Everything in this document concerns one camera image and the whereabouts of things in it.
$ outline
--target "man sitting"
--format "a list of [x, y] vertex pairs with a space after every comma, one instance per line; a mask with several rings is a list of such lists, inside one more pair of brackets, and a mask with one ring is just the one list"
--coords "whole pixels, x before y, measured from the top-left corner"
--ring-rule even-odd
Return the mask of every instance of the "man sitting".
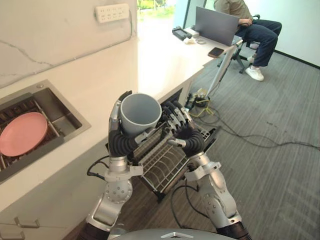
[[214, 0], [214, 9], [218, 12], [239, 17], [235, 35], [247, 42], [259, 42], [255, 54], [248, 60], [252, 65], [245, 72], [257, 81], [263, 81], [260, 67], [266, 67], [277, 45], [282, 24], [277, 21], [255, 20], [244, 0]]

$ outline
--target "robotic arm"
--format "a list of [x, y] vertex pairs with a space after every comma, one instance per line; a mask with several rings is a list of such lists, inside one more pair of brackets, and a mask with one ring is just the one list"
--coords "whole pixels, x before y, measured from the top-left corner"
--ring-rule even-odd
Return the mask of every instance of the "robotic arm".
[[119, 109], [123, 99], [132, 94], [125, 92], [115, 102], [109, 117], [109, 164], [104, 173], [106, 187], [97, 204], [86, 218], [78, 240], [106, 240], [112, 227], [116, 224], [122, 206], [130, 199], [133, 187], [130, 178], [143, 174], [142, 166], [129, 166], [127, 155], [155, 132], [148, 128], [135, 137], [122, 134]]
[[194, 165], [194, 169], [187, 172], [185, 177], [189, 182], [197, 181], [201, 201], [210, 221], [221, 235], [233, 239], [251, 240], [247, 229], [242, 224], [236, 202], [228, 192], [225, 178], [219, 170], [221, 164], [210, 161], [204, 153], [203, 137], [185, 108], [176, 101], [173, 105], [170, 104], [169, 108], [172, 114], [179, 114], [178, 111], [180, 111], [185, 122], [181, 122], [180, 126], [175, 125], [174, 137], [167, 143], [181, 147]]

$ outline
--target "white countertop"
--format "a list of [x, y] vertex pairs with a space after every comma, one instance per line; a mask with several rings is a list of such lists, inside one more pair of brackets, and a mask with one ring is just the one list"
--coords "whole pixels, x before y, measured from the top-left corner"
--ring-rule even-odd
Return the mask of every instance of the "white countertop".
[[5, 193], [0, 211], [106, 138], [110, 111], [123, 92], [139, 91], [160, 101], [212, 59], [207, 54], [213, 47], [226, 48], [209, 40], [186, 45], [172, 34], [154, 41], [134, 37], [1, 88], [4, 97], [48, 79], [91, 127], [0, 184]]

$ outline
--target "small device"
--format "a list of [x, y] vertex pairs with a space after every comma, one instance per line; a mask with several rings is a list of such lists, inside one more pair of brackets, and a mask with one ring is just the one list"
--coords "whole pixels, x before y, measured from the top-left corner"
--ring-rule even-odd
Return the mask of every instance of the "small device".
[[197, 38], [199, 37], [199, 33], [193, 29], [191, 29], [190, 27], [187, 27], [184, 29], [187, 33], [191, 34], [193, 38]]
[[218, 58], [225, 50], [215, 47], [212, 49], [209, 53], [208, 56], [212, 58]]
[[190, 39], [192, 35], [185, 30], [183, 30], [180, 26], [175, 27], [172, 29], [172, 34], [175, 35], [178, 39], [184, 40], [185, 38]]

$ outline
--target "smartphone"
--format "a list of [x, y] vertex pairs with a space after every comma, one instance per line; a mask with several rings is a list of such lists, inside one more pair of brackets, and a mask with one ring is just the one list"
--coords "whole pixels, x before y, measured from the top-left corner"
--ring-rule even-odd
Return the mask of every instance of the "smartphone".
[[212, 49], [209, 53], [208, 56], [212, 57], [212, 58], [217, 58], [219, 57], [225, 50], [215, 47], [214, 49]]

